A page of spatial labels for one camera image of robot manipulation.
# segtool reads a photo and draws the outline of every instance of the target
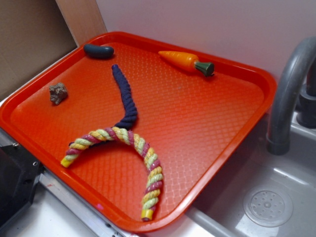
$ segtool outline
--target orange tray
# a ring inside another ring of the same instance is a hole
[[[160,229],[186,211],[266,112],[276,82],[251,66],[127,33],[89,43],[112,46],[114,57],[89,58],[78,48],[6,100],[0,126],[118,227]],[[215,75],[186,73],[162,60],[160,50],[194,53],[215,64]],[[163,168],[150,222],[140,218],[146,167],[131,147],[110,142],[84,151],[68,169],[60,165],[70,142],[124,116],[113,64],[130,83],[139,112],[132,130],[150,142]],[[48,88],[58,82],[69,97],[55,106]]]

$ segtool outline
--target stainless steel sink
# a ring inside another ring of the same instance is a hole
[[[263,118],[187,213],[217,237],[316,235],[316,132],[292,124],[290,151],[275,156],[267,125]]]

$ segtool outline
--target drain cover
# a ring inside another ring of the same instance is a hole
[[[264,227],[276,227],[290,219],[293,203],[290,196],[278,187],[260,185],[246,194],[243,209],[254,223]]]

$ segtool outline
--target gray faucet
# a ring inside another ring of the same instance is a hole
[[[301,106],[298,123],[315,128],[316,37],[306,38],[299,43],[278,83],[267,132],[267,150],[274,155],[283,155],[289,150],[290,127],[298,98]]]

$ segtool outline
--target carrot toy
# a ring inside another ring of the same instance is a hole
[[[200,62],[195,54],[178,51],[159,51],[158,54],[166,61],[188,72],[194,72],[197,69],[206,77],[214,73],[214,64]]]

